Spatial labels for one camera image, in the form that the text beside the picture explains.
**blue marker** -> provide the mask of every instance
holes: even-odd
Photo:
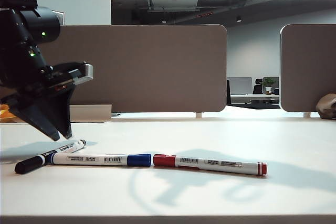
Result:
[[[152,155],[53,153],[50,157],[50,163],[52,165],[106,165],[149,167],[152,163]]]

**orange object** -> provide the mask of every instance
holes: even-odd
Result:
[[[0,121],[6,122],[6,119],[15,118],[16,116],[9,112],[9,106],[7,104],[0,104]]]

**white table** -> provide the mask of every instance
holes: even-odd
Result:
[[[248,98],[250,100],[279,100],[278,94],[232,94],[231,98]]]
[[[279,101],[278,94],[231,94],[232,103],[244,102],[250,103],[251,100],[277,100]]]
[[[262,161],[267,176],[83,166],[18,175],[16,162],[69,141],[54,143],[27,124],[6,124],[2,223],[335,223],[335,120],[229,106],[201,119],[193,115],[123,114],[106,123],[73,124],[72,130],[88,143],[81,153]]]

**ceiling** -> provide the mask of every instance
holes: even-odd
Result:
[[[224,24],[336,8],[335,0],[112,0],[113,24]]]

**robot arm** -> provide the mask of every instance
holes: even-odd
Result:
[[[60,24],[36,0],[0,0],[0,27],[0,86],[16,90],[0,103],[54,141],[58,132],[70,138],[69,101],[76,85],[93,79],[93,66],[47,65],[37,44],[56,40]]]

